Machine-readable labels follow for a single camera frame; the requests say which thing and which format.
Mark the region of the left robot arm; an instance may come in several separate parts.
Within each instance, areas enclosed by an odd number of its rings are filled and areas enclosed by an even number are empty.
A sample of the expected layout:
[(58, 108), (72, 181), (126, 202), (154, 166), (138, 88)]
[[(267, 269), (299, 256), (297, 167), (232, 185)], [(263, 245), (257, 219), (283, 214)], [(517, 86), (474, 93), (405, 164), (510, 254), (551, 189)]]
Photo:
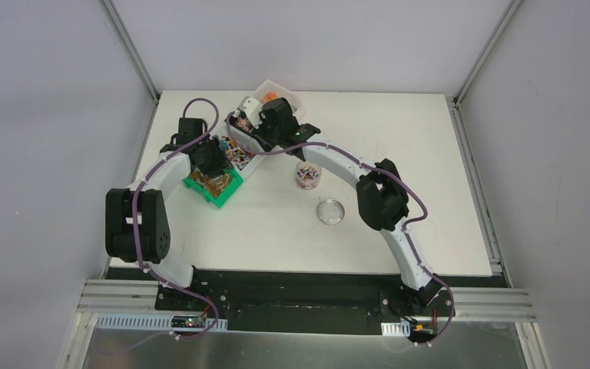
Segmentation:
[(202, 118), (180, 118), (177, 133), (156, 162), (125, 188), (105, 195), (105, 242), (108, 256), (154, 272), (176, 284), (174, 300), (186, 311), (202, 305), (204, 291), (192, 283), (194, 266), (177, 259), (165, 207), (172, 192), (190, 175), (218, 179), (231, 170), (220, 139), (207, 132)]

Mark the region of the clear plastic jar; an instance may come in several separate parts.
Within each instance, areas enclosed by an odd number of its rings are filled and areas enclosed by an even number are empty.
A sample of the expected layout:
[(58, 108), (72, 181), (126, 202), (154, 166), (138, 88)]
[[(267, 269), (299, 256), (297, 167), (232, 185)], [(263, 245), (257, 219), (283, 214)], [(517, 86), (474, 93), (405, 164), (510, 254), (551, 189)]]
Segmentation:
[(321, 181), (322, 168), (308, 161), (299, 161), (295, 167), (295, 183), (304, 190), (317, 188)]

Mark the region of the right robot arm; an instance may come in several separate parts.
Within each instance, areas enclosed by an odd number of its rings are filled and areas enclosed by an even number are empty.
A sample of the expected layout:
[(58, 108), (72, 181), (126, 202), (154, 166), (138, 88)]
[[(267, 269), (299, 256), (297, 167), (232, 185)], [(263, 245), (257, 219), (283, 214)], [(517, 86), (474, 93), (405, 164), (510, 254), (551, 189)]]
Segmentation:
[(301, 124), (285, 98), (265, 104), (248, 98), (241, 109), (250, 132), (269, 149), (268, 154), (286, 153), (328, 170), (356, 191), (359, 215), (386, 241), (398, 265), (406, 292), (406, 307), (423, 315), (436, 305), (443, 283), (428, 267), (413, 243), (408, 202), (419, 197), (403, 183), (396, 165), (389, 159), (367, 161), (336, 145), (321, 130)]

